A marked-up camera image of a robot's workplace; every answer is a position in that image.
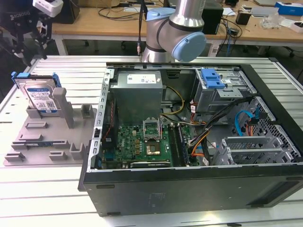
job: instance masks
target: green circuit board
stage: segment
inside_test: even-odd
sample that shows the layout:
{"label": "green circuit board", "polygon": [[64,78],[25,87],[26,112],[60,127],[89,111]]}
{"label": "green circuit board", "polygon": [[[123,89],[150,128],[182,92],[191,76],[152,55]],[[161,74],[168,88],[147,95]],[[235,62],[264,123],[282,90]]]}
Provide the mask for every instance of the green circuit board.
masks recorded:
{"label": "green circuit board", "polygon": [[[156,134],[157,129],[146,127],[146,134]],[[110,161],[160,161],[170,162],[173,167],[172,154],[170,149],[168,126],[161,127],[161,137],[159,142],[154,140],[144,141],[143,125],[120,126],[118,130],[118,146],[114,153],[105,151],[104,157]],[[182,127],[184,141],[192,139],[190,128]]]}

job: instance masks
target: ram slot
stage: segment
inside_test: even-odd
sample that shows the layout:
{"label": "ram slot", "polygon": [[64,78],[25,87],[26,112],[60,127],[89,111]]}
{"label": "ram slot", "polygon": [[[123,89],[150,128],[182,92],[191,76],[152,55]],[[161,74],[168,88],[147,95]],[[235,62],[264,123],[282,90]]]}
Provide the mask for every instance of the ram slot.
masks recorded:
{"label": "ram slot", "polygon": [[180,126],[178,126],[178,136],[179,136],[180,143],[181,143],[181,149],[182,149],[182,155],[184,158],[184,162],[187,165],[189,163],[189,157],[188,157],[188,152],[187,152],[187,149],[185,146],[185,142],[184,142],[184,138],[183,138],[183,134],[182,134],[182,130],[181,130]]}
{"label": "ram slot", "polygon": [[170,143],[172,163],[173,163],[173,166],[179,167],[179,166],[181,166],[181,163],[180,163],[180,158],[178,155],[177,140],[176,140],[174,128],[169,126],[168,131],[169,131],[169,143]]}

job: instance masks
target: aluminum table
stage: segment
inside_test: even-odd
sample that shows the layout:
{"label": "aluminum table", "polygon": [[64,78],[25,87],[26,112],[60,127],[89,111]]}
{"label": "aluminum table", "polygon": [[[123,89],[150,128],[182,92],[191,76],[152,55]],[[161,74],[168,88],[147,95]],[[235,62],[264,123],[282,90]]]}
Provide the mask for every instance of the aluminum table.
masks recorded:
{"label": "aluminum table", "polygon": [[[56,72],[74,108],[98,105],[106,62],[139,62],[137,57],[49,56],[34,60],[26,72]],[[277,62],[266,58],[198,58],[194,62],[250,64],[303,129],[303,88]],[[303,190],[273,208],[218,210],[101,218],[86,192],[79,192],[81,166],[5,167],[10,149],[27,117],[27,100],[14,86],[0,105],[0,226],[185,227],[303,226]]]}

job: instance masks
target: motherboard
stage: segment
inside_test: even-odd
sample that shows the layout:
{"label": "motherboard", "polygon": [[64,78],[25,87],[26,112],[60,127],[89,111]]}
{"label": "motherboard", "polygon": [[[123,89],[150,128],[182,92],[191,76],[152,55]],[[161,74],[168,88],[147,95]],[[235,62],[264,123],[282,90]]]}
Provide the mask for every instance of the motherboard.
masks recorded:
{"label": "motherboard", "polygon": [[[148,135],[157,134],[159,139],[146,139]],[[106,168],[186,166],[189,165],[187,145],[191,139],[187,125],[119,126],[117,147],[103,150],[102,163]]]}

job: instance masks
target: motherboard chip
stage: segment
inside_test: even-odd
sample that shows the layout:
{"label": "motherboard chip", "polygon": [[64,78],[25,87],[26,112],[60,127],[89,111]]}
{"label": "motherboard chip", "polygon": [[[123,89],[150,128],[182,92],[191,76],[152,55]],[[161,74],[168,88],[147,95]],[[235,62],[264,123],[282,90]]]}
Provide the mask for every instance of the motherboard chip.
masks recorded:
{"label": "motherboard chip", "polygon": [[146,155],[160,155],[160,143],[148,142],[146,143]]}

